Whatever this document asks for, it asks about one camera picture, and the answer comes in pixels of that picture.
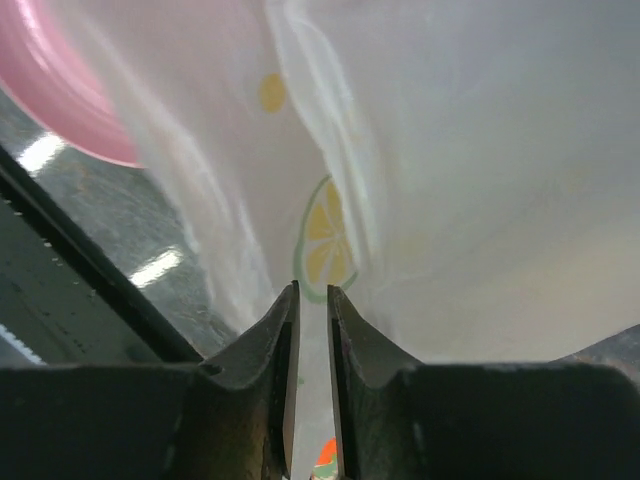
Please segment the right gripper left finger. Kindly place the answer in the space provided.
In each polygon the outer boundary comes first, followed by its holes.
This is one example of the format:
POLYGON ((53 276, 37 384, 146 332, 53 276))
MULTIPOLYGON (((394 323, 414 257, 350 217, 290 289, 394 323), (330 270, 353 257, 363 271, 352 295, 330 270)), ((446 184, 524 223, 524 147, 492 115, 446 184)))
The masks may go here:
POLYGON ((201 363, 3 369, 2 477, 289 477, 299 320, 292 282, 201 363))

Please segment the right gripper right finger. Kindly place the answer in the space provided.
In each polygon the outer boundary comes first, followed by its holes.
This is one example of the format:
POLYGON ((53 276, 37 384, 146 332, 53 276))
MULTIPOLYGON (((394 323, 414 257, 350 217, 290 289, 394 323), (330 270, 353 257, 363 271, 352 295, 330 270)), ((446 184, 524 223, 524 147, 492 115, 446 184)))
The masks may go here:
POLYGON ((635 479, 639 390, 586 362, 426 364, 327 291, 343 479, 635 479))

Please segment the white plastic bag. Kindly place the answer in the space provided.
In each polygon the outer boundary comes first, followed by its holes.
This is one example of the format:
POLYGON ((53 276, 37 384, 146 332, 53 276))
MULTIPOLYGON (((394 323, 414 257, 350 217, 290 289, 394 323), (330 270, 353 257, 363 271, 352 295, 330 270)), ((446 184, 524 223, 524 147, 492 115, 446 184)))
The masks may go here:
POLYGON ((58 1, 243 331, 297 280, 292 475, 333 433, 326 289, 425 362, 639 322, 635 1, 58 1))

